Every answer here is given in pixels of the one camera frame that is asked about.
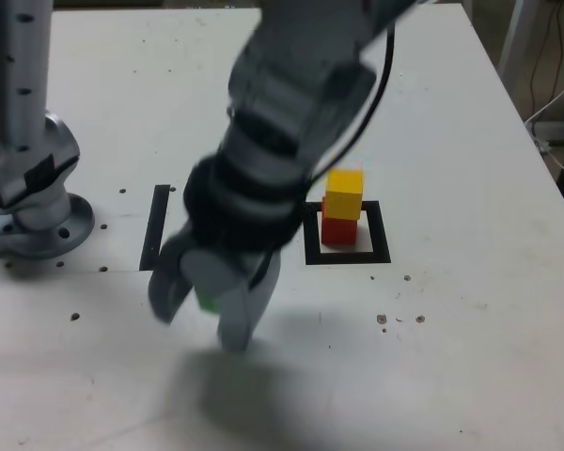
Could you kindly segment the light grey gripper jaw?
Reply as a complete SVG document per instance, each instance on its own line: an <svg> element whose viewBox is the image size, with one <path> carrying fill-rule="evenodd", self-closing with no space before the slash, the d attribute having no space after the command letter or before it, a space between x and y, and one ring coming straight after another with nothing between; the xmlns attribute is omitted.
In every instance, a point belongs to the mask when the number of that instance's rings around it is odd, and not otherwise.
<svg viewBox="0 0 564 451"><path fill-rule="evenodd" d="M247 254L195 248L180 259L197 298L216 308L222 348L233 352L248 347L272 298L280 267L278 250Z"/></svg>

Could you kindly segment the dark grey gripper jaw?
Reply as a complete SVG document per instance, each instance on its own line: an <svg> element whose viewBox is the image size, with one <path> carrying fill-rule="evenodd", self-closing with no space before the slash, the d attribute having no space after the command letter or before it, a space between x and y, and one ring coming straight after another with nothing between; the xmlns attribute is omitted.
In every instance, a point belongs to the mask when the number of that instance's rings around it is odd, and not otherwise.
<svg viewBox="0 0 564 451"><path fill-rule="evenodd" d="M185 225L163 245L149 280L148 295L154 316L170 324L184 303L193 284L181 269L181 258L194 248L192 226Z"/></svg>

